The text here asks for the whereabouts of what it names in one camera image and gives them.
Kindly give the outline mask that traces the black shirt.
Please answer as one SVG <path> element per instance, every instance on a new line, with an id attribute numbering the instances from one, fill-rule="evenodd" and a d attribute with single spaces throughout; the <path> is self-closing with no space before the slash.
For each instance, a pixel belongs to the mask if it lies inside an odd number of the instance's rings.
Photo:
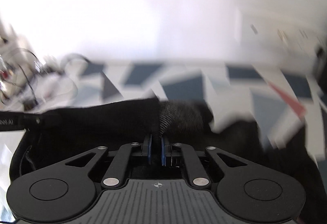
<path id="1" fill-rule="evenodd" d="M 160 140 L 167 138 L 199 151 L 216 146 L 290 175 L 306 190 L 321 185 L 318 167 L 305 147 L 305 124 L 285 147 L 265 150 L 255 120 L 234 118 L 213 129 L 213 114 L 203 102 L 149 98 L 88 108 L 57 108 L 41 114 L 15 113 L 13 119 L 16 128 L 25 134 L 9 167 L 11 180 L 99 145 L 118 149 L 150 136 L 155 160 L 159 160 Z"/>

